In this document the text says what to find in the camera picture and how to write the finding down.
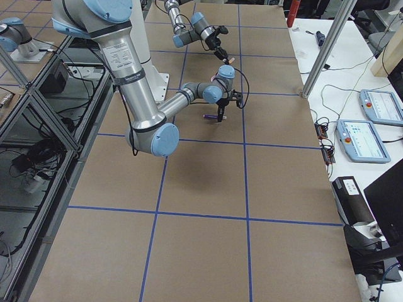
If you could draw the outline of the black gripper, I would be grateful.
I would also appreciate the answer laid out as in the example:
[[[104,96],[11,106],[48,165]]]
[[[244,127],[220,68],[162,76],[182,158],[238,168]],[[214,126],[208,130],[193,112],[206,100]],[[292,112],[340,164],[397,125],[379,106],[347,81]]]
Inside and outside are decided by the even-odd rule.
[[[226,62],[228,59],[227,52],[221,47],[221,41],[218,37],[218,33],[212,33],[207,37],[207,46],[209,50],[214,51],[215,56],[223,61]]]
[[[221,98],[216,102],[217,108],[217,122],[221,122],[224,119],[225,107],[229,104],[229,98]]]

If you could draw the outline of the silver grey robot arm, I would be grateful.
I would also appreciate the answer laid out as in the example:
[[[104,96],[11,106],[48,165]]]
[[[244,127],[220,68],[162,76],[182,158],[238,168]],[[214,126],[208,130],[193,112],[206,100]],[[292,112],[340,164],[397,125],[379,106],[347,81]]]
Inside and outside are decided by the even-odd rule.
[[[210,82],[186,83],[172,98],[156,104],[130,37],[132,1],[52,1],[54,29],[68,36],[95,41],[104,57],[114,85],[133,114],[127,133],[128,144],[134,149],[156,157],[171,155],[179,143],[179,130],[168,119],[196,99],[217,104],[217,120],[222,121],[224,108],[230,101],[242,104],[242,94],[232,87],[235,69],[227,52],[221,47],[219,34],[226,35],[224,26],[214,27],[204,15],[196,12],[186,29],[180,13],[182,1],[165,1],[164,9],[173,26],[177,47],[200,40],[224,62]]]
[[[206,51],[211,50],[213,54],[224,64],[229,65],[230,59],[227,52],[221,46],[219,35],[227,35],[228,29],[224,25],[213,26],[201,12],[195,12],[191,18],[181,13],[180,6],[188,1],[162,1],[164,7],[158,6],[157,9],[169,16],[173,27],[173,43],[177,48],[191,44],[196,41],[204,42],[207,46]]]

